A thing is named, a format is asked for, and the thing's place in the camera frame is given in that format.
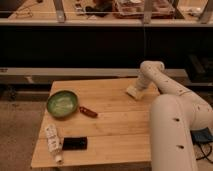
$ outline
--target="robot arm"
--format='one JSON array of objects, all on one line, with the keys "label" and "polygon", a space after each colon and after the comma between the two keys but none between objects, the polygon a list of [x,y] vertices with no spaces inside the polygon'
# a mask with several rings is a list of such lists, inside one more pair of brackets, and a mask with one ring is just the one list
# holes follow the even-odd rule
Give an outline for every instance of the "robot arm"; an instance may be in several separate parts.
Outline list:
[{"label": "robot arm", "polygon": [[127,93],[139,100],[150,82],[162,95],[150,110],[151,157],[153,171],[197,171],[190,129],[213,123],[211,106],[193,91],[162,73],[162,62],[145,61],[135,85]]}]

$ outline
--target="smartphone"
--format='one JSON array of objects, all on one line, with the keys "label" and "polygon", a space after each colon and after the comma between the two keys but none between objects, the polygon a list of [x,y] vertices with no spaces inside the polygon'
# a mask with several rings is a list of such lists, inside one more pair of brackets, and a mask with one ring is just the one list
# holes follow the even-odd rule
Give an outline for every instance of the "smartphone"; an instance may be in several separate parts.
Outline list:
[{"label": "smartphone", "polygon": [[87,137],[65,137],[62,150],[86,150]]}]

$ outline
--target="white tube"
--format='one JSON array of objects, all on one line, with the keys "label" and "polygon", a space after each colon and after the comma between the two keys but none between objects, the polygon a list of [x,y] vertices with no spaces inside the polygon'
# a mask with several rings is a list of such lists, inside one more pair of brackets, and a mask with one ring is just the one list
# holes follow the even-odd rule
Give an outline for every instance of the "white tube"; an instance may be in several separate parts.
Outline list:
[{"label": "white tube", "polygon": [[45,134],[47,137],[47,145],[50,154],[53,156],[56,163],[62,163],[61,144],[60,139],[57,135],[56,126],[49,124],[45,127]]}]

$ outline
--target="bowl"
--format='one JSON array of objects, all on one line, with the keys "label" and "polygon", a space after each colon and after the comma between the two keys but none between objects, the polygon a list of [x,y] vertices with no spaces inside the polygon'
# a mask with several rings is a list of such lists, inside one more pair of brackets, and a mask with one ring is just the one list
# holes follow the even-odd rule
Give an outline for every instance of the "bowl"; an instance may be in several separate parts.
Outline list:
[{"label": "bowl", "polygon": [[73,114],[78,107],[77,95],[68,90],[58,91],[47,100],[47,111],[56,118]]}]

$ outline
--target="sausage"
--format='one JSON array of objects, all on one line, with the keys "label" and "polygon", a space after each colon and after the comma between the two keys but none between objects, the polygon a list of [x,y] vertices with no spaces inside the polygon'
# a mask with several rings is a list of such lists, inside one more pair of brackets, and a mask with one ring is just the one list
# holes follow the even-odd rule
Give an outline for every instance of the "sausage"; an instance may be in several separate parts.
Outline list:
[{"label": "sausage", "polygon": [[96,112],[94,112],[94,111],[92,111],[90,109],[87,109],[87,108],[85,108],[83,106],[80,106],[79,110],[80,110],[81,113],[83,113],[83,114],[85,114],[85,115],[87,115],[89,117],[92,117],[92,118],[96,118],[98,116],[98,114]]}]

